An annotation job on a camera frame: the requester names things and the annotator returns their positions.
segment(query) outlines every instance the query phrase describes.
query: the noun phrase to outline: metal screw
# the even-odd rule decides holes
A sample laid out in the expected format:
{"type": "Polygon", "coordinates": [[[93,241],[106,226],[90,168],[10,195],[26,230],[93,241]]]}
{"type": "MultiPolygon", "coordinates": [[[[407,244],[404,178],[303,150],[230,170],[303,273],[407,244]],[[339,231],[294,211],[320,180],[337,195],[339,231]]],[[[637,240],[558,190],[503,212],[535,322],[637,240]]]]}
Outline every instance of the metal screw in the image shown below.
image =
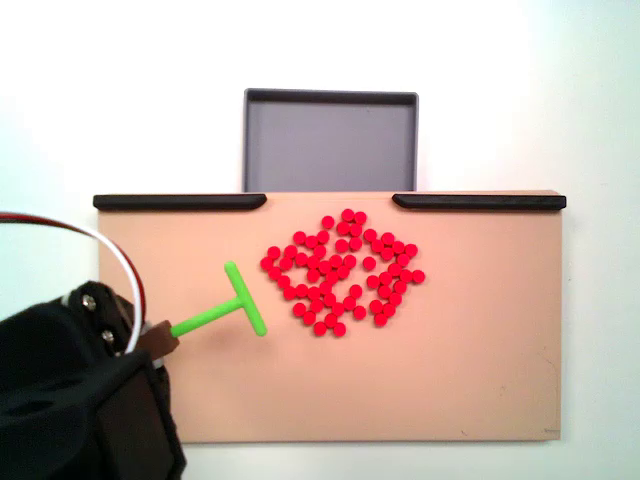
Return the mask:
{"type": "Polygon", "coordinates": [[[96,300],[91,295],[85,294],[82,296],[82,305],[90,312],[93,312],[96,309],[96,300]]]}

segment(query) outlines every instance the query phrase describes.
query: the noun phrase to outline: black plastic edge strip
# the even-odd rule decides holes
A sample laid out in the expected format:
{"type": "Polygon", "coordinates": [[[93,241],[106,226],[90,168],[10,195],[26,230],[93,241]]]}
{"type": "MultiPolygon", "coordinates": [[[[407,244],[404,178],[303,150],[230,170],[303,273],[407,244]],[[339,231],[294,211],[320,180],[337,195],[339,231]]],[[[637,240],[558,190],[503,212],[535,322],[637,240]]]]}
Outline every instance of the black plastic edge strip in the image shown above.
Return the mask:
{"type": "Polygon", "coordinates": [[[95,195],[93,206],[103,212],[255,210],[267,201],[264,193],[220,195],[95,195]]]}
{"type": "Polygon", "coordinates": [[[396,205],[413,210],[562,210],[563,195],[441,195],[396,193],[396,205]]]}

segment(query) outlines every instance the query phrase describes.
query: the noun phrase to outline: white background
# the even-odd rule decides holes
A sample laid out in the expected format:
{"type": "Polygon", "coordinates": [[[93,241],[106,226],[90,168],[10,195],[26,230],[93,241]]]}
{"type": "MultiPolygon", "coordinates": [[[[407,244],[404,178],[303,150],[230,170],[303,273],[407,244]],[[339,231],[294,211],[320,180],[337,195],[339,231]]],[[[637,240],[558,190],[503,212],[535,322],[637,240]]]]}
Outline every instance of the white background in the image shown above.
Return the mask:
{"type": "MultiPolygon", "coordinates": [[[[638,478],[639,2],[0,2],[0,208],[239,191],[246,87],[415,91],[420,189],[568,197],[563,439],[187,447],[186,479],[638,478]]],[[[97,247],[3,226],[0,265],[3,318],[97,247]]]]}

